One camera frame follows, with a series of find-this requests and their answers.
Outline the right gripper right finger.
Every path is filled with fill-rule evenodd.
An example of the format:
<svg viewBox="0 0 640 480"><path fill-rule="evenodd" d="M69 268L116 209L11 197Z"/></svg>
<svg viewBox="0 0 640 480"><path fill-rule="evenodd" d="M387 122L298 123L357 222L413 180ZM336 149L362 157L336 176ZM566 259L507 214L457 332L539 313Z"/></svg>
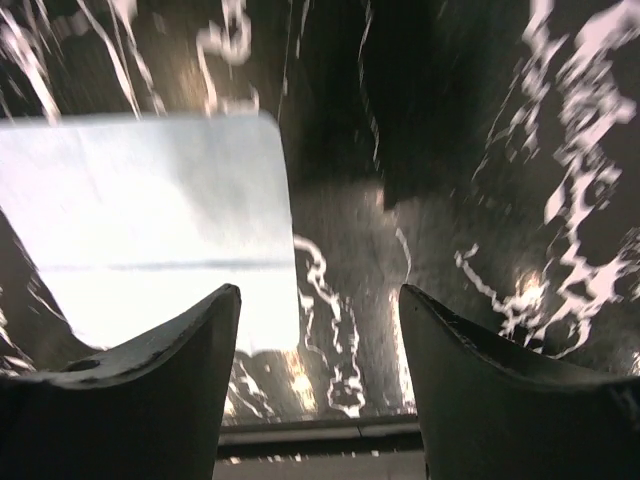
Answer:
<svg viewBox="0 0 640 480"><path fill-rule="evenodd" d="M552 359L414 285L398 296L431 479L635 479L639 380Z"/></svg>

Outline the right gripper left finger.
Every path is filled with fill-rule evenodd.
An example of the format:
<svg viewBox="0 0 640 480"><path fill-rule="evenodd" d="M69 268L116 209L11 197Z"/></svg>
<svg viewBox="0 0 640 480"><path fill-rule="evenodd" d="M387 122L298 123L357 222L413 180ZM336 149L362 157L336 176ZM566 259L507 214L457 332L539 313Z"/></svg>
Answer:
<svg viewBox="0 0 640 480"><path fill-rule="evenodd" d="M1 381L5 479L209 479L235 353L238 287L59 372Z"/></svg>

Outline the light blue cloth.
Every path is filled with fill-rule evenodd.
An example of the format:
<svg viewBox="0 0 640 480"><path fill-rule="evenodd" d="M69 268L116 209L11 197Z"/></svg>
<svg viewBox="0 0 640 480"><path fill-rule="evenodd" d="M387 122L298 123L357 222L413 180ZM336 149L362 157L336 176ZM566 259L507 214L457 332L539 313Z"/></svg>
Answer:
<svg viewBox="0 0 640 480"><path fill-rule="evenodd" d="M241 292L238 351L298 344L286 165L267 113L5 121L1 208L88 346L119 345L227 283Z"/></svg>

